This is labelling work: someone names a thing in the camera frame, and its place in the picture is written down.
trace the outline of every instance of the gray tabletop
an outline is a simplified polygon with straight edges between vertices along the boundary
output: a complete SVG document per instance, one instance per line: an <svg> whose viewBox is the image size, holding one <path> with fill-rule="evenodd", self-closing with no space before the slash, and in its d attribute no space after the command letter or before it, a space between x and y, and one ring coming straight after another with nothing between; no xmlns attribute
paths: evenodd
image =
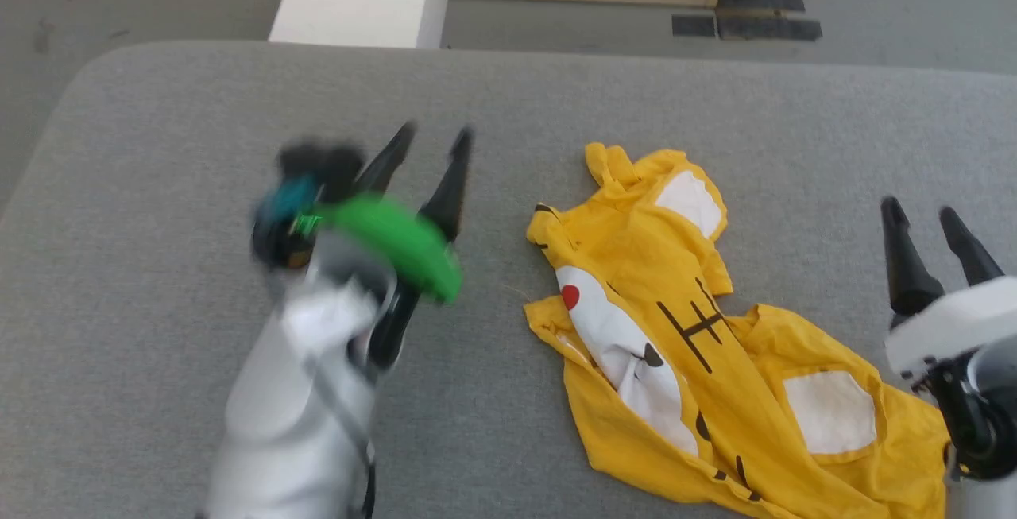
<svg viewBox="0 0 1017 519"><path fill-rule="evenodd" d="M125 49L66 92L0 221L0 517L181 518L270 301L251 204L303 132L376 152L420 124L393 193L417 205L477 129L467 284L422 307L381 392L378 517L727 517L591 469L561 359L522 305L553 275L537 201L595 185L583 146L683 150L719 186L742 298L795 309L881 368L878 205L897 193L930 268L953 204L1017 267L1017 81L992 74L186 42Z"/></svg>

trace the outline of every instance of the red nose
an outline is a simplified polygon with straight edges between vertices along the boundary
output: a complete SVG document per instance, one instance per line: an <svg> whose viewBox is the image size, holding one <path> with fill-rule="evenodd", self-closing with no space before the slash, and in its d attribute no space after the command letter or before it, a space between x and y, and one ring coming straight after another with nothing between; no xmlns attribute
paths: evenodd
<svg viewBox="0 0 1017 519"><path fill-rule="evenodd" d="M579 288L576 285L561 287L561 300L565 301L565 308L573 309L579 302Z"/></svg>

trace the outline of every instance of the crumpled yellow shirt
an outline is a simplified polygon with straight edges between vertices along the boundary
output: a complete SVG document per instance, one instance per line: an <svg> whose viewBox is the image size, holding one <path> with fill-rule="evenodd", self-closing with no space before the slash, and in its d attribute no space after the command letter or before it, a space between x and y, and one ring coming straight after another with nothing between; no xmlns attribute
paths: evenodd
<svg viewBox="0 0 1017 519"><path fill-rule="evenodd" d="M797 313L719 311L727 210L701 168L599 143L586 161L600 190L567 212L538 206L527 230L561 294L526 313L564 356L595 469L753 517L944 516L936 408Z"/></svg>

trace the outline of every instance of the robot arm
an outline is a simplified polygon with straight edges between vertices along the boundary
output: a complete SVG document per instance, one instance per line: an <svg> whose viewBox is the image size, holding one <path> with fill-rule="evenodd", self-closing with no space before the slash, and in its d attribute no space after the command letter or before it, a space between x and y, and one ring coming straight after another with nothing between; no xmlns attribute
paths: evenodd
<svg viewBox="0 0 1017 519"><path fill-rule="evenodd" d="M951 208L940 213L969 287L945 294L908 235L894 197L883 200L890 366L943 412L959 480L954 515L1012 517L1017 509L1017 278L1004 275Z"/></svg>
<svg viewBox="0 0 1017 519"><path fill-rule="evenodd" d="M348 147L281 154L283 183L252 238L281 295L230 394L199 518L370 516L376 387L420 297L450 302L462 283L447 247L472 131L416 216L380 197L413 134L404 125L359 177L360 154Z"/></svg>

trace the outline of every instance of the white ear patch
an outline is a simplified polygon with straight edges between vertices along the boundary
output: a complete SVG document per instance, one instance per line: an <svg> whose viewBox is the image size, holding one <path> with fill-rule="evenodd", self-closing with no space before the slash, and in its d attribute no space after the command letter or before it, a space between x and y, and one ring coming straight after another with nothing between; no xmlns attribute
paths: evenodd
<svg viewBox="0 0 1017 519"><path fill-rule="evenodd" d="M713 195L706 190L706 183L691 171L679 172L672 177L661 190L655 205L693 222L706 238L714 234L723 218Z"/></svg>
<svg viewBox="0 0 1017 519"><path fill-rule="evenodd" d="M876 441L876 404L850 373L789 378L784 392L810 453L840 454Z"/></svg>
<svg viewBox="0 0 1017 519"><path fill-rule="evenodd" d="M586 271L562 267L555 275L576 332L621 402L672 446L699 455L696 437L681 421L674 371L636 321L607 300Z"/></svg>

